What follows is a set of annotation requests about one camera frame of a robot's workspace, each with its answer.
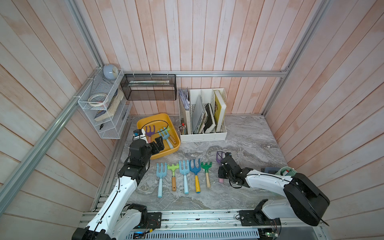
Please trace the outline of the purple rake pink handle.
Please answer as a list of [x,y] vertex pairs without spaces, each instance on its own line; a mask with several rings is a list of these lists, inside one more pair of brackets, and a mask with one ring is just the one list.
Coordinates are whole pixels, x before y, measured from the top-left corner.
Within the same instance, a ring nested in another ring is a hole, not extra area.
[[153,125],[153,126],[146,125],[145,126],[145,132],[146,132],[146,136],[148,137],[148,143],[151,143],[152,142],[152,135],[154,135],[156,133],[155,125]]
[[[220,165],[221,164],[221,160],[225,157],[225,152],[223,151],[217,151],[216,153],[216,161],[218,162],[218,164]],[[224,179],[219,177],[219,183],[223,184],[224,183]]]

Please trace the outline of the dark green rake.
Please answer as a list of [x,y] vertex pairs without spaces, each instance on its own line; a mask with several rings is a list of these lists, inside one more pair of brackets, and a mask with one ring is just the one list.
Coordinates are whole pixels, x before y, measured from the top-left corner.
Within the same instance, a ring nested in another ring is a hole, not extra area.
[[209,175],[209,169],[211,167],[212,167],[212,162],[201,163],[201,168],[204,170],[205,175],[206,175],[207,188],[211,187],[210,175]]

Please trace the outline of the light blue hand fork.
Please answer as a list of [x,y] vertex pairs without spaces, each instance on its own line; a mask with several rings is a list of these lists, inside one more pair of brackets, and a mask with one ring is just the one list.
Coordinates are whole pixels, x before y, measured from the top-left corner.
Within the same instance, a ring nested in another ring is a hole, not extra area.
[[163,196],[163,178],[167,175],[167,163],[157,163],[156,176],[159,178],[158,198]]

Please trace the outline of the blue fork yellow handle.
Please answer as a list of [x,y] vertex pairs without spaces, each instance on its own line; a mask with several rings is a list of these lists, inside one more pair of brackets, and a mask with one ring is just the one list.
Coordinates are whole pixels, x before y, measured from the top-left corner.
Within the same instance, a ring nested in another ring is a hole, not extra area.
[[201,192],[200,182],[199,182],[199,177],[198,177],[198,173],[201,171],[200,159],[198,160],[197,163],[196,163],[195,159],[191,160],[189,162],[189,167],[190,167],[190,171],[195,174],[195,189],[196,189],[196,193],[199,194]]

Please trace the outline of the yellow storage tray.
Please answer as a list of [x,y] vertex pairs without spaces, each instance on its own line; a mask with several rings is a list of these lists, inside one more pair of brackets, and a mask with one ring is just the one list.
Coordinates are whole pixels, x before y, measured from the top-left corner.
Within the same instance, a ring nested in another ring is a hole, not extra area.
[[168,143],[165,140],[163,140],[163,143],[165,145],[165,149],[163,151],[160,151],[158,154],[153,155],[151,157],[151,160],[155,160],[155,159],[164,157],[166,155],[172,154],[179,149],[179,147],[181,145],[180,138],[178,137],[178,133],[175,130],[175,127],[171,121],[171,118],[167,114],[162,113],[162,114],[157,114],[157,115],[153,115],[153,116],[141,119],[137,122],[137,129],[143,129],[145,131],[146,125],[150,125],[150,126],[155,125],[155,127],[156,127],[156,133],[154,135],[152,135],[152,141],[155,141],[155,138],[158,138],[161,136],[159,134],[159,131],[161,128],[164,128],[164,127],[165,128],[170,127],[171,135],[177,141],[177,145],[174,146],[172,141],[169,139],[170,142],[172,143],[172,145],[174,146],[173,149],[170,149]]

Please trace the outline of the green rake wooden handle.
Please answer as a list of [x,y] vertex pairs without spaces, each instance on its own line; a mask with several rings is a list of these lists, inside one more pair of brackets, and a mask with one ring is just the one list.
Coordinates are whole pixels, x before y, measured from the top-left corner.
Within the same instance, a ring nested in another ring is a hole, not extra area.
[[172,191],[175,192],[177,190],[177,183],[176,183],[176,173],[175,171],[179,169],[179,164],[171,164],[167,166],[168,170],[172,171]]
[[169,136],[169,139],[172,141],[173,145],[177,145],[177,141],[176,139],[171,135],[171,130],[170,130],[170,127],[167,127],[167,131],[168,131],[168,134],[170,135]]

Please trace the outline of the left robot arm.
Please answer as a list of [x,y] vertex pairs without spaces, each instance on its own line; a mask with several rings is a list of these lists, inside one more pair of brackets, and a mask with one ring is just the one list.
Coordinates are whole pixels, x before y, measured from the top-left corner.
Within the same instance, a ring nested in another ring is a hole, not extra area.
[[108,199],[87,224],[77,228],[73,240],[123,240],[134,228],[150,226],[147,207],[130,204],[125,214],[123,209],[131,194],[138,187],[147,172],[150,158],[164,150],[163,138],[158,137],[148,143],[146,138],[138,138],[130,145],[129,157],[118,172],[118,181]]

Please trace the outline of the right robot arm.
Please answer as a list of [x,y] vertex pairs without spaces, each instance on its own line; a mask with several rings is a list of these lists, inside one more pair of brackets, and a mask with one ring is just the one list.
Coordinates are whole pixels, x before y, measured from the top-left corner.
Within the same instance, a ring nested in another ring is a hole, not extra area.
[[330,205],[329,198],[305,175],[274,175],[241,168],[231,153],[217,152],[220,179],[235,189],[256,188],[283,196],[282,200],[261,200],[252,211],[240,211],[243,226],[263,226],[281,218],[295,218],[309,226],[318,226]]

